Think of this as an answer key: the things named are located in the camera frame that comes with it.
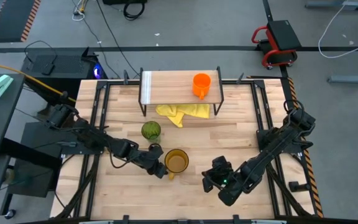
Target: wooden shelf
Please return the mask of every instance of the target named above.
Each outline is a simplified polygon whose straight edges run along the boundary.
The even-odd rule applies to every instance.
[[[198,73],[205,73],[211,77],[211,87],[204,100],[193,94],[193,77]],[[222,102],[218,70],[144,71],[140,78],[142,105]]]

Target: white cable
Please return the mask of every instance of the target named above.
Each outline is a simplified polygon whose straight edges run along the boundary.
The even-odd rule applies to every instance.
[[[73,19],[74,21],[82,21],[83,19],[85,19],[85,15],[84,15],[80,10],[78,10],[78,6],[81,4],[81,2],[82,2],[82,0],[78,1],[77,5],[74,7],[73,17],[72,17],[72,19]],[[76,12],[77,12],[80,16],[82,16],[81,19],[74,19],[74,13],[76,13]]]
[[[336,16],[342,11],[342,9],[346,6],[346,5],[345,5],[345,2],[343,3],[344,5],[342,6],[342,8],[341,8],[341,9],[335,14],[335,16],[331,19],[331,21],[329,22],[329,24],[328,24],[326,30],[324,31],[324,33],[322,34],[322,36],[321,36],[320,39],[318,40],[318,51],[320,51],[320,54],[321,54],[322,56],[326,57],[326,58],[339,58],[339,57],[345,56],[345,55],[347,55],[347,54],[353,53],[353,52],[355,52],[356,50],[358,50],[358,48],[356,48],[356,49],[354,49],[354,50],[351,50],[351,51],[349,51],[349,52],[343,53],[343,54],[341,54],[341,55],[337,55],[337,56],[327,56],[327,55],[325,55],[325,54],[322,53],[321,48],[320,48],[321,40],[322,40],[323,37],[326,35],[327,30],[328,30],[329,26],[331,25],[331,23],[333,22],[333,20],[334,20],[334,19],[336,18]]]

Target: yellow cup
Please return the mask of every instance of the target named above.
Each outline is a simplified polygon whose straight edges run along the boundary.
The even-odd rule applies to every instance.
[[[175,174],[179,174],[189,165],[189,157],[181,149],[172,149],[165,156],[165,167],[169,170],[169,179],[172,180]]]

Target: wooden table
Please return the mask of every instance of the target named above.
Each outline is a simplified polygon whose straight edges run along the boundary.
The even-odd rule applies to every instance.
[[[280,80],[272,79],[265,80],[265,86],[274,126],[280,127],[286,115],[282,85]],[[94,80],[81,82],[76,108],[85,119],[91,115],[95,87]],[[142,116],[137,101],[139,86],[112,86],[106,116],[107,133],[115,138],[133,140],[145,150],[149,143],[142,137],[140,129],[146,121],[156,121],[162,127],[161,146],[164,152],[182,149],[189,155],[190,164],[184,173],[171,181],[167,176],[158,179],[148,175],[134,164],[113,169],[105,151],[99,163],[91,219],[122,220],[123,215],[129,215],[131,220],[232,219],[233,214],[240,215],[240,218],[273,218],[266,174],[254,191],[242,194],[231,207],[218,199],[217,189],[208,194],[203,191],[201,172],[211,168],[214,158],[224,155],[233,168],[237,168],[259,153],[255,135],[258,127],[249,85],[223,85],[223,90],[225,100],[217,116],[213,115],[213,111],[210,119],[185,116],[184,128],[177,128],[168,118],[159,116],[154,106],[147,108],[146,117]],[[263,108],[259,90],[258,99]],[[263,110],[262,117],[267,129]],[[288,154],[281,157],[286,184],[289,181],[305,183],[302,166]],[[78,187],[82,160],[82,156],[75,156],[60,172],[57,194],[63,203],[68,203]],[[277,187],[276,191],[283,214],[281,193]],[[84,214],[86,194],[81,214]],[[314,213],[309,192],[297,192],[294,196],[305,210]],[[55,200],[51,217],[61,210],[62,206]]]

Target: black mat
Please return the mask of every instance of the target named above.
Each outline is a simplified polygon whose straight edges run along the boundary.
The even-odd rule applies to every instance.
[[[5,0],[0,9],[0,43],[26,41],[39,6],[40,0]]]

